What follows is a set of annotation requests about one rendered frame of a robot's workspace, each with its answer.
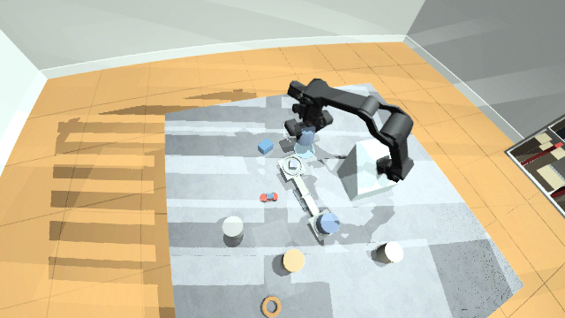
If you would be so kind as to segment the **light blue block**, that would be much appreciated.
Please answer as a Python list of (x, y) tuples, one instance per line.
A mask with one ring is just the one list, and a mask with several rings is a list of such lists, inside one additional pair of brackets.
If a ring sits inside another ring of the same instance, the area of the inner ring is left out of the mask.
[(274, 143), (266, 138), (261, 143), (258, 144), (258, 150), (265, 155), (267, 152), (273, 149)]

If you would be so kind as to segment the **white balance beam with square pans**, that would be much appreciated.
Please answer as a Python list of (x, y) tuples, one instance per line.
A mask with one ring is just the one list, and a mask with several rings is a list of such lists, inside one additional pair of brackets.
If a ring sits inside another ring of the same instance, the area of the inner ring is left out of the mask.
[[(295, 170), (289, 170), (289, 161), (290, 160), (296, 160), (298, 161), (298, 167)], [(310, 209), (313, 217), (311, 217), (309, 219), (309, 222), (313, 228), (313, 231), (315, 232), (317, 238), (319, 241), (322, 241), (323, 239), (325, 239), (326, 237), (330, 236), (333, 233), (328, 233), (328, 234), (322, 234), (319, 231), (317, 231), (316, 227), (315, 227), (315, 221), (316, 218), (320, 215), (329, 213), (327, 209), (323, 210), (323, 211), (319, 211), (316, 202), (314, 201), (313, 197), (311, 196), (311, 194), (308, 192), (302, 178), (299, 176), (302, 173), (305, 173), (306, 170), (303, 166), (303, 164), (301, 163), (301, 161), (298, 158), (297, 154), (294, 155), (290, 155), (288, 157), (285, 157), (281, 160), (278, 161), (282, 172), (284, 173), (285, 177), (287, 178), (287, 180), (293, 178), (298, 189), (294, 190), (293, 193), (295, 194), (296, 198), (298, 199), (298, 202), (300, 203), (302, 209), (304, 211)]]

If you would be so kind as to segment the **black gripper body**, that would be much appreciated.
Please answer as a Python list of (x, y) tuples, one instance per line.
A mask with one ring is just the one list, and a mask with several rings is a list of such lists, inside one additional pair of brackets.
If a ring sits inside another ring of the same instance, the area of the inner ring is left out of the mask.
[(301, 133), (302, 128), (305, 127), (311, 127), (314, 125), (318, 125), (320, 124), (326, 124), (326, 125), (330, 125), (333, 122), (333, 118), (330, 116), (330, 114), (326, 111), (323, 110), (321, 113), (312, 113), (310, 112), (306, 106), (304, 107), (305, 113), (303, 115), (303, 121), (302, 122), (297, 122), (297, 120), (295, 118), (290, 119), (285, 121), (284, 123), (284, 127), (286, 128), (286, 130), (288, 131), (290, 136), (296, 136), (299, 135)]

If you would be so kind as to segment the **orange ring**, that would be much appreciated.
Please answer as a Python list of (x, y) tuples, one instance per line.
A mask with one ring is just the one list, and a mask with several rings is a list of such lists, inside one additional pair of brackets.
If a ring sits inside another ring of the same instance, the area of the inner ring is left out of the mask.
[[(275, 303), (276, 303), (276, 305), (277, 305), (277, 308), (276, 308), (276, 310), (275, 310), (274, 313), (268, 312), (267, 309), (266, 309), (266, 304), (267, 304), (270, 300), (274, 300)], [(268, 297), (268, 298), (265, 298), (265, 300), (264, 300), (263, 303), (262, 303), (262, 312), (265, 314), (265, 316), (268, 316), (268, 317), (276, 317), (276, 316), (278, 315), (278, 313), (280, 313), (280, 310), (281, 310), (281, 303), (280, 303), (280, 301), (279, 301), (278, 298), (275, 298), (275, 296), (270, 296), (270, 297)]]

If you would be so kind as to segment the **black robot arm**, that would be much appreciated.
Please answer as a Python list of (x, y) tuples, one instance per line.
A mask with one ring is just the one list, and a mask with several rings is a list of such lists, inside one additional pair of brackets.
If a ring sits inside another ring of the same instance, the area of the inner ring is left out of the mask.
[[(364, 120), (370, 134), (388, 147), (391, 156), (391, 159), (386, 155), (375, 161), (378, 175), (386, 174), (387, 179), (397, 183), (400, 179), (403, 181), (414, 167), (415, 163), (409, 158), (407, 141), (413, 120), (398, 106), (382, 102), (373, 95), (358, 95), (332, 88), (322, 79), (313, 79), (308, 85), (293, 80), (287, 94), (300, 102), (292, 106), (299, 119), (305, 113), (305, 106), (312, 113), (321, 113), (323, 106), (331, 106)], [(378, 109), (392, 113), (380, 131), (373, 119)]]

